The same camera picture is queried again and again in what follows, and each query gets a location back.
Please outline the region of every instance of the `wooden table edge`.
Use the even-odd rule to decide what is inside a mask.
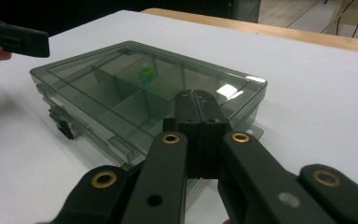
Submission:
[[[241,30],[245,32],[272,35],[296,41],[307,42],[311,44],[323,45],[337,49],[347,49],[358,51],[358,38],[349,38],[346,36],[326,35],[308,31],[300,31],[246,21],[234,21],[229,19],[192,14],[187,12],[173,11],[162,8],[148,8],[143,13],[172,18],[181,21],[191,21],[206,25],[224,27],[229,29]]]

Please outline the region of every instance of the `white table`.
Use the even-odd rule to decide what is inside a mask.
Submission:
[[[266,79],[255,122],[265,131],[261,143],[292,173],[321,163],[358,183],[358,52],[119,11],[53,36],[49,58],[0,62],[0,224],[51,221],[87,171],[110,164],[57,130],[29,71],[126,40]],[[226,219],[212,181],[186,223]]]

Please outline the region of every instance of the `transparent organizer box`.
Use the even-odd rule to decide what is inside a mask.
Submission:
[[[51,118],[68,138],[84,136],[114,165],[143,161],[174,96],[184,90],[214,95],[232,128],[251,130],[267,81],[183,55],[127,41],[31,70]],[[205,180],[187,181],[191,204]]]

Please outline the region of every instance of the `screw hole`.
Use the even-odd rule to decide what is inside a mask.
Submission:
[[[147,204],[149,204],[152,207],[159,206],[160,204],[162,204],[162,198],[157,194],[150,195],[147,198]]]
[[[239,142],[239,143],[247,143],[251,140],[249,138],[249,136],[244,133],[234,133],[231,135],[231,138],[232,138],[232,140]]]
[[[313,178],[327,187],[338,187],[341,181],[338,176],[325,170],[317,170],[312,173]]]
[[[112,171],[101,171],[91,179],[91,185],[96,189],[104,189],[116,182],[117,176]]]
[[[174,144],[179,142],[179,136],[175,134],[167,134],[162,138],[162,141],[166,144]]]

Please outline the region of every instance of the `brass grommet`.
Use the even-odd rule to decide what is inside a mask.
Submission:
[[[104,189],[113,185],[117,176],[112,171],[101,171],[91,179],[91,185],[96,189]]]
[[[179,142],[179,136],[176,134],[167,134],[162,137],[162,141],[166,144],[175,144]]]
[[[231,138],[238,143],[247,143],[251,140],[251,138],[244,133],[234,133],[231,135]]]
[[[325,170],[314,171],[312,176],[316,181],[326,185],[327,187],[338,187],[341,185],[341,181],[339,180],[338,176]]]

